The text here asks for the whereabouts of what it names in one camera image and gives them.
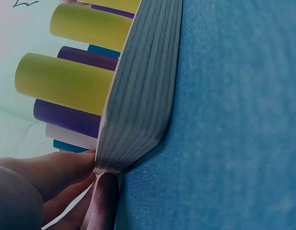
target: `blue cloth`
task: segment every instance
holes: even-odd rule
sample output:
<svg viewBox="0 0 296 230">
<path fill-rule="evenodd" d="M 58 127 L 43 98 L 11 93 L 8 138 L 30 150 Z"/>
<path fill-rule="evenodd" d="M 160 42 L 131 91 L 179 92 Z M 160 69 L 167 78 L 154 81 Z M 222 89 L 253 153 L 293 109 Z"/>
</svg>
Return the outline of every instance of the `blue cloth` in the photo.
<svg viewBox="0 0 296 230">
<path fill-rule="evenodd" d="M 118 230 L 296 230 L 296 0 L 184 0 L 172 123 Z"/>
</svg>

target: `bookmark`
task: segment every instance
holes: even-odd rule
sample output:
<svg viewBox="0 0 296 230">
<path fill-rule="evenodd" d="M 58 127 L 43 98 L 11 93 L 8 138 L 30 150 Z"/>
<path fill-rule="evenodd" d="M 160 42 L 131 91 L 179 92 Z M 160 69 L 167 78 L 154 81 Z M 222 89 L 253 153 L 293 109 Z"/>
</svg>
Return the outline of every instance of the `bookmark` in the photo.
<svg viewBox="0 0 296 230">
<path fill-rule="evenodd" d="M 118 63 L 117 58 L 67 46 L 63 46 L 60 49 L 57 57 L 111 71 L 115 71 Z"/>
<path fill-rule="evenodd" d="M 55 36 L 120 52 L 131 23 L 131 18 L 121 15 L 61 4 L 52 16 L 50 32 Z"/>
<path fill-rule="evenodd" d="M 96 54 L 101 54 L 101 55 L 105 55 L 108 57 L 112 57 L 112 58 L 119 58 L 120 57 L 120 52 L 117 52 L 117 51 L 111 50 L 111 49 L 106 49 L 106 48 L 103 48 L 100 46 L 89 45 L 88 51 L 96 53 Z"/>
<path fill-rule="evenodd" d="M 37 99 L 34 117 L 89 137 L 98 138 L 101 116 Z"/>
<path fill-rule="evenodd" d="M 28 53 L 17 68 L 15 87 L 31 97 L 101 115 L 113 74 L 107 69 Z"/>
<path fill-rule="evenodd" d="M 57 148 L 59 150 L 63 150 L 63 151 L 67 151 L 67 152 L 76 152 L 76 153 L 80 153 L 80 152 L 85 152 L 88 151 L 88 149 L 82 148 L 82 147 L 78 147 L 75 145 L 71 145 L 59 140 L 53 140 L 53 147 Z"/>
<path fill-rule="evenodd" d="M 95 150 L 97 139 L 52 124 L 46 126 L 46 136 L 71 145 Z"/>
</svg>

